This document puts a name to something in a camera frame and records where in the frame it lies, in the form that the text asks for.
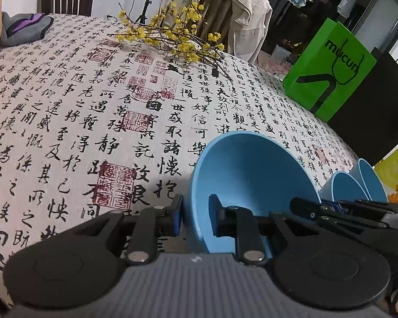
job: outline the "black circular disc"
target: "black circular disc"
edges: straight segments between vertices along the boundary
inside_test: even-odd
[[[43,309],[88,304],[118,281],[122,260],[82,235],[59,236],[12,256],[4,281],[14,302]]]
[[[377,300],[390,269],[376,251],[336,235],[300,237],[273,262],[279,286],[294,300],[329,310],[350,310]]]

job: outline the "green paper bag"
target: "green paper bag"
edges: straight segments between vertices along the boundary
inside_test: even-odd
[[[375,64],[376,59],[352,33],[327,19],[284,78],[284,90],[327,122]]]

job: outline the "purple stripe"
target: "purple stripe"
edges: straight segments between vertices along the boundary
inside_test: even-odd
[[[23,29],[26,26],[29,26],[31,24],[36,23],[43,15],[41,13],[39,14],[35,14],[32,18],[32,20],[24,20],[22,21],[17,27],[15,27],[12,32],[15,33],[17,31],[19,31],[20,29]]]

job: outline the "ribbed gray surface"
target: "ribbed gray surface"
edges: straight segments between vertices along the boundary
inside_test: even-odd
[[[376,306],[352,312],[312,309],[284,295],[264,269],[231,254],[161,254],[128,268],[100,300],[67,311],[16,306],[7,318],[389,318]]]

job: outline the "calligraphy tablecloth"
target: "calligraphy tablecloth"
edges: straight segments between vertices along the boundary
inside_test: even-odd
[[[45,39],[0,49],[1,271],[21,248],[111,209],[138,214],[185,193],[204,147],[232,130],[280,142],[317,188],[355,154],[287,98],[280,81],[231,56],[185,67],[114,41],[118,22],[53,15]],[[183,240],[161,240],[161,250]]]

